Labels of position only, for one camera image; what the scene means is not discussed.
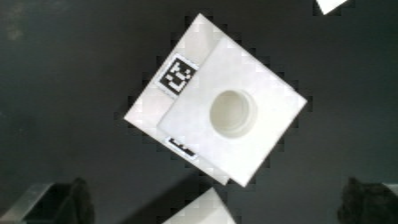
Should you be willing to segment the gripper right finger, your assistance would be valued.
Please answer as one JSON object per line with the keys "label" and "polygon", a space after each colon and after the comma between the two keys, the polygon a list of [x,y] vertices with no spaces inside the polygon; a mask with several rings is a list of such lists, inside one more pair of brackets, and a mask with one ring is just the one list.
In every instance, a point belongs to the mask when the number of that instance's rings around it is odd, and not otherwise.
{"label": "gripper right finger", "polygon": [[340,224],[398,224],[398,183],[348,178],[338,209]]}

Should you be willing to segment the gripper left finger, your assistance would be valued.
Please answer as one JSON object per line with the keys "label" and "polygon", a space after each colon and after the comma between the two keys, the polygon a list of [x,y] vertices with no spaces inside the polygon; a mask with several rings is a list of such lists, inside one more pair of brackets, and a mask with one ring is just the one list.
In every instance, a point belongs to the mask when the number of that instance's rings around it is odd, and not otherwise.
{"label": "gripper left finger", "polygon": [[94,224],[94,204],[82,178],[34,184],[0,216],[0,224]]}

